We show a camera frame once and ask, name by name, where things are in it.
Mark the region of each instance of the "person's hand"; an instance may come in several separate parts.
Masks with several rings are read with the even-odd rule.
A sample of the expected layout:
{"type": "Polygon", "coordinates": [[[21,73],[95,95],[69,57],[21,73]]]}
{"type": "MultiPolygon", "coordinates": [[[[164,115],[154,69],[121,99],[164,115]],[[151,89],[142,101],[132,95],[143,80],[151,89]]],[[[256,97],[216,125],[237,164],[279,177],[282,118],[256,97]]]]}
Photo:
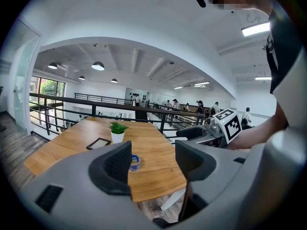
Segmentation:
{"type": "Polygon", "coordinates": [[[250,149],[251,147],[248,144],[248,138],[244,134],[244,131],[241,132],[232,142],[227,146],[228,150],[236,149],[250,149]]]}

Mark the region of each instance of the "floor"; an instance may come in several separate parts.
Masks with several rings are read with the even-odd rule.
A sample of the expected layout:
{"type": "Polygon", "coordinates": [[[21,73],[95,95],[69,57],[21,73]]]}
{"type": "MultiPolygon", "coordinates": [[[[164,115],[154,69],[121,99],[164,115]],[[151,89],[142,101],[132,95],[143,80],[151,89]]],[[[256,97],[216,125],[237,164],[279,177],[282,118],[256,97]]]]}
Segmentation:
{"type": "MultiPolygon", "coordinates": [[[[24,166],[23,162],[32,153],[37,151],[47,141],[36,136],[27,136],[18,130],[15,121],[7,114],[0,114],[0,123],[6,130],[0,132],[0,161],[4,172],[13,189],[18,192],[24,185],[35,176],[24,166]]],[[[183,197],[173,204],[169,209],[161,211],[160,206],[167,201],[171,195],[156,200],[137,203],[137,207],[144,215],[152,220],[163,218],[168,222],[176,222],[181,210],[183,197]]]]}

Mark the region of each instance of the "desk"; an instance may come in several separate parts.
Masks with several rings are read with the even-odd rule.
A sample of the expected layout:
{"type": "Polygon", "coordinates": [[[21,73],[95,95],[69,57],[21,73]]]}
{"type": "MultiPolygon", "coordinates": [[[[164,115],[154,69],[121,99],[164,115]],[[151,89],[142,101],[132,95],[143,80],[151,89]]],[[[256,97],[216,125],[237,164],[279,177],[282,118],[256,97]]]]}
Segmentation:
{"type": "MultiPolygon", "coordinates": [[[[86,146],[97,138],[111,140],[109,122],[88,117],[65,130],[32,154],[24,165],[35,175],[70,155],[88,152],[86,146]]],[[[124,141],[132,142],[132,153],[141,158],[141,168],[128,174],[132,200],[141,202],[159,198],[186,187],[186,179],[175,159],[175,148],[151,123],[118,121],[128,126],[124,141]]]]}

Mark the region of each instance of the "cable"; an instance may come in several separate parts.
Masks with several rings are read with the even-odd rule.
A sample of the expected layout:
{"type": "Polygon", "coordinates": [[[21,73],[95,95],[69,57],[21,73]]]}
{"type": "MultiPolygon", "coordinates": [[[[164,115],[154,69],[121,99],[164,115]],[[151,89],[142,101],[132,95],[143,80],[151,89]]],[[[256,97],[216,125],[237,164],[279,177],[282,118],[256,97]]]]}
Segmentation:
{"type": "Polygon", "coordinates": [[[263,22],[263,20],[261,19],[260,15],[259,15],[258,10],[256,10],[256,12],[257,12],[257,15],[258,15],[258,19],[261,20],[261,22],[263,22]]]}
{"type": "Polygon", "coordinates": [[[253,23],[257,18],[255,18],[253,21],[249,21],[248,20],[248,16],[246,17],[246,20],[249,22],[249,23],[253,23]]]}

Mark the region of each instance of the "green plant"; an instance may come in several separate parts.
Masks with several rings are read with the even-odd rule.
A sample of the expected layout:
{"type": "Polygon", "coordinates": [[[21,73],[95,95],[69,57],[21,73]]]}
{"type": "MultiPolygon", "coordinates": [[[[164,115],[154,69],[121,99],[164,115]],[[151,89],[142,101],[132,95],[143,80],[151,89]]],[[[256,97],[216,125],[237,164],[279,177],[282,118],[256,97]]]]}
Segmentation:
{"type": "Polygon", "coordinates": [[[110,122],[112,125],[109,126],[113,134],[120,135],[125,132],[129,127],[119,124],[118,122],[110,122]]]}

